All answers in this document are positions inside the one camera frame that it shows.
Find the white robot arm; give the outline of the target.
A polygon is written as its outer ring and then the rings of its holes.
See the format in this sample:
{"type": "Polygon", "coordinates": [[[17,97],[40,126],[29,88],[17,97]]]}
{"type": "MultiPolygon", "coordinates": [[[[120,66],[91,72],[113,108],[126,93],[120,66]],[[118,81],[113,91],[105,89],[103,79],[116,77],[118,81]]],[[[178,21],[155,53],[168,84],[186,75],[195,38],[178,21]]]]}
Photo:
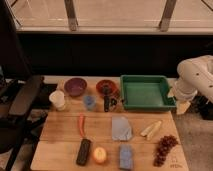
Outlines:
{"type": "Polygon", "coordinates": [[[178,79],[168,95],[177,102],[176,114],[184,114],[197,93],[213,103],[213,55],[181,61],[177,66],[178,79]]]}

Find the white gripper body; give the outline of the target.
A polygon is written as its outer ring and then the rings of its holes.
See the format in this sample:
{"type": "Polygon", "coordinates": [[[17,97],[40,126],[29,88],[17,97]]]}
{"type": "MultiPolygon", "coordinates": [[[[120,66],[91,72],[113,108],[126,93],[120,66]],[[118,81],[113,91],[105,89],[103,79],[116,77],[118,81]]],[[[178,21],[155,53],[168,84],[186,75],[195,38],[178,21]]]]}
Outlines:
{"type": "MultiPolygon", "coordinates": [[[[175,97],[173,94],[173,88],[170,88],[167,97],[175,97]]],[[[176,114],[177,115],[185,114],[190,105],[191,103],[189,101],[181,102],[179,100],[176,100],[176,114]]]]}

